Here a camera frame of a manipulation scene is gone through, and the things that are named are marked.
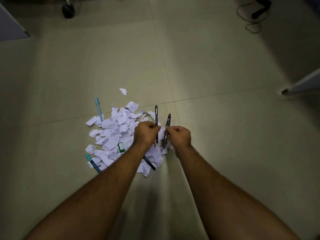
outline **black chair wheel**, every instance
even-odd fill
[[[75,16],[76,11],[72,4],[66,3],[62,6],[62,13],[66,19],[72,19]]]

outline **person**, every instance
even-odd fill
[[[188,129],[166,129],[209,239],[299,239],[273,212],[203,159],[191,145]],[[138,166],[159,130],[160,126],[152,122],[139,123],[132,146],[46,216],[25,240],[106,239]]]

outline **person's left hand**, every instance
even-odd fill
[[[148,150],[156,140],[161,126],[150,121],[140,122],[134,129],[133,145],[139,145]]]

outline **hand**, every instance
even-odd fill
[[[153,122],[140,122],[134,129],[133,144],[137,144],[147,151],[155,142],[160,129],[161,126],[156,126]]]
[[[174,149],[176,149],[176,153],[179,149],[191,147],[190,130],[182,126],[170,126],[166,127],[166,130],[168,132],[168,139]]]

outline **cable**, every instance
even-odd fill
[[[253,3],[255,3],[255,1],[253,1],[253,2],[251,2],[251,3],[248,3],[248,4],[242,4],[242,5],[240,5],[240,6],[237,8],[236,12],[237,12],[237,15],[238,15],[242,20],[244,20],[244,21],[246,21],[246,22],[250,22],[250,24],[247,24],[244,28],[247,29],[247,30],[249,30],[249,31],[250,31],[251,33],[253,33],[253,34],[258,34],[258,33],[261,32],[261,29],[262,29],[261,22],[262,22],[263,20],[265,20],[265,19],[269,16],[269,8],[268,8],[268,10],[267,10],[267,12],[266,12],[266,17],[263,18],[263,19],[261,19],[261,20],[259,20],[258,22],[251,21],[251,20],[247,20],[247,19],[245,19],[243,16],[241,16],[241,15],[239,14],[239,9],[240,9],[240,8],[245,7],[245,6],[249,6],[249,5],[253,4]],[[258,30],[257,32],[253,32],[252,30],[250,30],[250,29],[248,28],[250,25],[255,25],[255,24],[258,24],[258,27],[259,27],[259,30]]]

